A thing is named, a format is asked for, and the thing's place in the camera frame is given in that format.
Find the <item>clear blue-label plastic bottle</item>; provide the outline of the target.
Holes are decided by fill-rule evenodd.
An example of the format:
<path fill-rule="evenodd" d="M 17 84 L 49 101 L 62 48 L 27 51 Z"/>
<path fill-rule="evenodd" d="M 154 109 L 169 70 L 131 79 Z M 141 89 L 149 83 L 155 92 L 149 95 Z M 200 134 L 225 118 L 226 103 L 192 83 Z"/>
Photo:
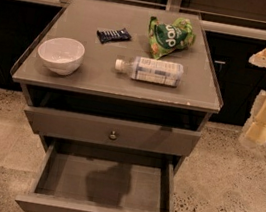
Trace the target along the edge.
<path fill-rule="evenodd" d="M 132 80 L 174 88 L 180 83 L 184 71 L 181 64 L 140 56 L 129 62 L 117 59 L 114 66 L 118 73 L 126 74 Z"/>

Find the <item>closed grey top drawer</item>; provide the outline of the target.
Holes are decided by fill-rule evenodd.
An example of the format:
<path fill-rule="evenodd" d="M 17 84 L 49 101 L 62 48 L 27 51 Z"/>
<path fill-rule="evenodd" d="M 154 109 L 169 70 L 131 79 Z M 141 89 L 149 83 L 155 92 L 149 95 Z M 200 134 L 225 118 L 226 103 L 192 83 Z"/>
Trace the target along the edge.
<path fill-rule="evenodd" d="M 24 113 L 39 135 L 174 156 L 189 156 L 200 139 L 195 131 L 45 107 L 27 107 Z"/>

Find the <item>grey drawer cabinet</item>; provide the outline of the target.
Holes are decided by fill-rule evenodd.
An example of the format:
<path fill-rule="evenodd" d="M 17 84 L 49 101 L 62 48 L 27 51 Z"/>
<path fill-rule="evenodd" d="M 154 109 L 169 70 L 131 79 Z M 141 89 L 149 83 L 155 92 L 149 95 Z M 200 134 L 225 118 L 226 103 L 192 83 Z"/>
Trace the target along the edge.
<path fill-rule="evenodd" d="M 74 73 L 60 76 L 48 70 L 31 46 L 15 63 L 12 78 L 21 85 L 26 107 L 45 107 L 117 120 L 129 120 L 201 133 L 222 99 L 208 51 L 207 40 L 197 16 L 191 17 L 196 35 L 194 45 L 174 52 L 171 61 L 183 65 L 177 87 L 133 81 L 115 70 L 117 59 L 131 60 L 149 53 L 148 26 L 152 16 L 164 23 L 175 20 L 168 11 L 101 0 L 72 0 L 40 35 L 47 41 L 69 37 L 85 47 L 83 62 Z M 127 29 L 131 40 L 100 43 L 97 31 Z M 54 141 L 104 151 L 168 160 L 173 177 L 186 156 L 121 148 L 37 134 L 44 152 Z"/>

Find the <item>open grey middle drawer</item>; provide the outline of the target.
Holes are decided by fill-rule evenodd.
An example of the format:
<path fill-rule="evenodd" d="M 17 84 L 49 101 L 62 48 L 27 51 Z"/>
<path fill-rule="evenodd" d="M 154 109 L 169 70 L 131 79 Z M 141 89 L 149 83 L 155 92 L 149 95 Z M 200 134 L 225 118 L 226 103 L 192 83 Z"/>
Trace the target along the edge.
<path fill-rule="evenodd" d="M 16 201 L 25 212 L 174 212 L 173 167 L 53 141 L 32 187 Z"/>

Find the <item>green chip bag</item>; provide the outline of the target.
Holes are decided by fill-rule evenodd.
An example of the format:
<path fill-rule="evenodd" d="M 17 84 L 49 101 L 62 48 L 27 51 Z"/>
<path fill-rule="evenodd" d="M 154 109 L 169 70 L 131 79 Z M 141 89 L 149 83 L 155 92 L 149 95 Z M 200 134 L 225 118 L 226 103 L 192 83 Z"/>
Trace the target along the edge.
<path fill-rule="evenodd" d="M 173 23 L 161 23 L 156 16 L 152 16 L 148 25 L 148 40 L 153 59 L 171 54 L 175 50 L 185 50 L 196 40 L 193 27 L 189 19 L 178 17 Z"/>

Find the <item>dark blue snack bar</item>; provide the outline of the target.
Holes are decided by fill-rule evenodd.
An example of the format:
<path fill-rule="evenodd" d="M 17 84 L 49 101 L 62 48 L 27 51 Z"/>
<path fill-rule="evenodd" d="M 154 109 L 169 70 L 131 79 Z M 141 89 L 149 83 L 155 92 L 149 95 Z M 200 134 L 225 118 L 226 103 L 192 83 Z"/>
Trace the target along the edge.
<path fill-rule="evenodd" d="M 108 42 L 121 42 L 131 40 L 130 33 L 127 31 L 127 29 L 124 28 L 120 30 L 98 30 L 96 35 L 98 36 L 98 39 L 102 44 L 106 44 Z"/>

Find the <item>white ceramic bowl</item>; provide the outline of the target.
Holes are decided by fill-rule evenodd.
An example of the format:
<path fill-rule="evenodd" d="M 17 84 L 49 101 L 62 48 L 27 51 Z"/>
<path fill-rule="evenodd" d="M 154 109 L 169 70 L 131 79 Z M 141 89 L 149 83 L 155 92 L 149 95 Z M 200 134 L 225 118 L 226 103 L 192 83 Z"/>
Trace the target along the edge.
<path fill-rule="evenodd" d="M 38 47 L 42 63 L 56 74 L 69 75 L 83 63 L 85 47 L 69 38 L 49 39 Z"/>

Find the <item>dark cabinet wall with rail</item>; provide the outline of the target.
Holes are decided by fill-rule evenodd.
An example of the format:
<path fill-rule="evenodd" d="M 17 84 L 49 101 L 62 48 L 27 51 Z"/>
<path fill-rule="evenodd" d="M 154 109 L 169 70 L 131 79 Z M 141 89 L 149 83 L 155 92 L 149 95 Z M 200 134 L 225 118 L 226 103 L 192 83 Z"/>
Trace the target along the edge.
<path fill-rule="evenodd" d="M 10 69 L 59 12 L 65 0 L 0 0 L 0 88 L 18 90 Z M 266 90 L 266 71 L 249 64 L 266 47 L 266 0 L 127 0 L 156 8 L 197 12 L 223 96 L 213 121 L 243 125 L 255 95 Z"/>

